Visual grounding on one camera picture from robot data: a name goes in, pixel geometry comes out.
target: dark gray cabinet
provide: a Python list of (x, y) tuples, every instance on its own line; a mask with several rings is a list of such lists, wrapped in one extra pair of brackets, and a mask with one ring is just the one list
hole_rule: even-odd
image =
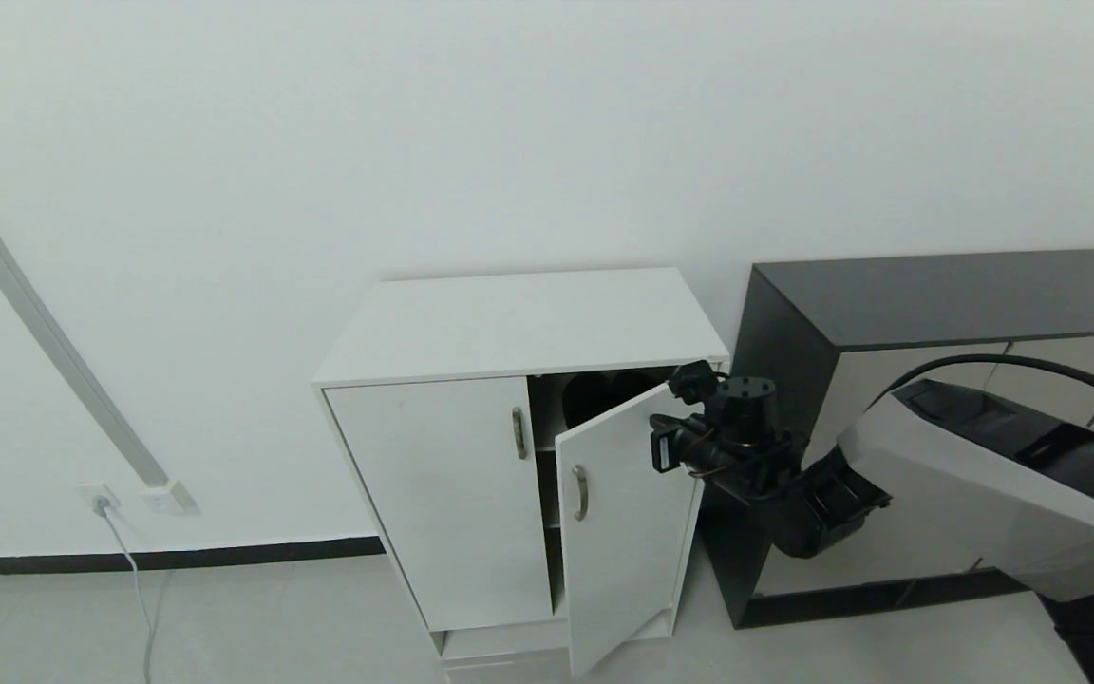
[[(808, 464), (895, 378), (961, 353), (1094, 372), (1094, 250), (756, 264), (733, 373), (776, 381), (782, 422), (807, 438)], [(1094, 428), (1094, 390), (1068, 378), (988, 363), (931, 378)], [(898, 506), (810, 559), (769, 548), (745, 510), (715, 488), (699, 530), (743, 627), (1021, 589)]]

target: white wall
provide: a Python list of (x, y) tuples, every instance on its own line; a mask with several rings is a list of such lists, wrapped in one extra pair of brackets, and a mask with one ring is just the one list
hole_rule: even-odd
[(205, 513), (0, 299), (0, 554), (370, 534), (307, 379), (370, 282), (1094, 246), (1094, 3), (0, 3), (0, 231)]

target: black cabinet top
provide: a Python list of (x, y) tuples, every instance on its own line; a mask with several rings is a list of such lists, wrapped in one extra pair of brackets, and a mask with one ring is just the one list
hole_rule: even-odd
[(840, 348), (1094, 335), (1094, 250), (754, 268)]

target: open cabinet door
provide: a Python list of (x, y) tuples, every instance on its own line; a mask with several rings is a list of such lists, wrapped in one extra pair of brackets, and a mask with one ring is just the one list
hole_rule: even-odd
[(690, 413), (660, 385), (556, 438), (573, 679), (673, 600), (699, 482), (652, 469), (648, 416)]

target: robotic arm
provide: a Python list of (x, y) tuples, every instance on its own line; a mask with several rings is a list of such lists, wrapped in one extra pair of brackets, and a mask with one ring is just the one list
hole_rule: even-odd
[(1038, 594), (1094, 683), (1094, 432), (993, 394), (932, 380), (952, 363), (1015, 363), (1094, 385), (1058, 363), (973, 355), (900, 378), (802, 468), (779, 428), (773, 384), (726, 378), (707, 363), (680, 367), (670, 390), (703, 413), (654, 415), (652, 466), (686, 464), (754, 511), (756, 528), (796, 558), (812, 558), (899, 503), (977, 550)]

